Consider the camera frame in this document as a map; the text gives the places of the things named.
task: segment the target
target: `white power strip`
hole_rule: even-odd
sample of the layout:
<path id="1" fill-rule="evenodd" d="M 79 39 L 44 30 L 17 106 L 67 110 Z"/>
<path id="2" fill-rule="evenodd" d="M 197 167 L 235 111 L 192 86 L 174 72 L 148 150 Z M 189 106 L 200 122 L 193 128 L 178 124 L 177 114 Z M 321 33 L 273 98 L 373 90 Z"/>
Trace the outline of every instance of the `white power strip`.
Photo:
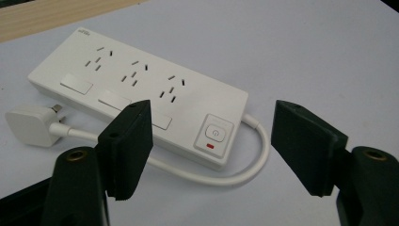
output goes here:
<path id="1" fill-rule="evenodd" d="M 28 76 L 42 93 L 112 121 L 151 100 L 155 144 L 214 170 L 227 163 L 247 93 L 85 28 Z"/>

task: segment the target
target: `wooden surface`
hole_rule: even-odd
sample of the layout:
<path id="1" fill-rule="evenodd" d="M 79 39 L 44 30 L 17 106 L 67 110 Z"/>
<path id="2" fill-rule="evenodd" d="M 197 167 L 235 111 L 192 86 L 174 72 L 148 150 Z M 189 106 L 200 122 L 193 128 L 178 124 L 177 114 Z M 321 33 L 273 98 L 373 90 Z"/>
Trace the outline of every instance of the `wooden surface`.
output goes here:
<path id="1" fill-rule="evenodd" d="M 0 8 L 0 42 L 77 22 L 145 0 L 36 0 Z"/>

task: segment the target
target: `white table surface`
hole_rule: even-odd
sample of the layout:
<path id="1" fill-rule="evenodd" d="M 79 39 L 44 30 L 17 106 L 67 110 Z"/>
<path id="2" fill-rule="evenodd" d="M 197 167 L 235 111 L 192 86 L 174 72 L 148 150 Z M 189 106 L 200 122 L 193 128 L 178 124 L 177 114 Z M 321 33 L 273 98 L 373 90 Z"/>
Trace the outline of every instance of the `white table surface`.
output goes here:
<path id="1" fill-rule="evenodd" d="M 26 146 L 4 119 L 23 103 L 57 104 L 26 77 L 79 26 L 247 91 L 247 113 L 269 133 L 275 102 L 285 100 L 347 134 L 347 150 L 371 146 L 399 158 L 399 13 L 382 2 L 150 0 L 0 43 L 0 198 L 51 176 L 62 152 L 94 146 L 74 138 L 49 149 Z M 100 133 L 106 127 L 68 106 L 60 114 L 79 129 Z M 257 134 L 241 126 L 222 172 L 158 147 L 152 154 L 222 176 L 242 170 L 259 150 Z M 133 198 L 108 205 L 111 225 L 329 226 L 340 225 L 337 193 L 335 188 L 330 197 L 310 196 L 272 149 L 246 185 L 201 186 L 147 166 Z"/>

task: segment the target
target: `power switch button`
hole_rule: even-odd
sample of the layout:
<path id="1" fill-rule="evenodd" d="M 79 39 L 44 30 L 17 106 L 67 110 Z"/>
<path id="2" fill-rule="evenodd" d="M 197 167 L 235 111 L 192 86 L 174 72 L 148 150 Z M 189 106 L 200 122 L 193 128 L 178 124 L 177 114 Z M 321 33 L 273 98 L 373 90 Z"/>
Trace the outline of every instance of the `power switch button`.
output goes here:
<path id="1" fill-rule="evenodd" d="M 214 141 L 221 142 L 226 136 L 226 131 L 218 126 L 210 124 L 206 129 L 205 135 Z"/>

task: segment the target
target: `power cord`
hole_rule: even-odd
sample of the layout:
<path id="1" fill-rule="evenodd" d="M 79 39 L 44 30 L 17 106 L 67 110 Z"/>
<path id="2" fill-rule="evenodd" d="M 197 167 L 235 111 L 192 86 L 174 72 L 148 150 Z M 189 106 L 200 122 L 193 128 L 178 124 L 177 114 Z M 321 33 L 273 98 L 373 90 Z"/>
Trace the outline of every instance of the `power cord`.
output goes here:
<path id="1" fill-rule="evenodd" d="M 8 126 L 21 142 L 41 147 L 51 147 L 60 137 L 79 137 L 98 142 L 98 135 L 71 128 L 59 122 L 56 116 L 61 107 L 52 108 L 21 105 L 6 113 Z M 235 186 L 252 179 L 264 166 L 270 151 L 270 140 L 266 130 L 249 114 L 242 122 L 255 129 L 261 136 L 263 147 L 258 160 L 243 172 L 228 177 L 210 177 L 173 167 L 163 161 L 149 157 L 147 163 L 188 181 L 208 186 Z"/>

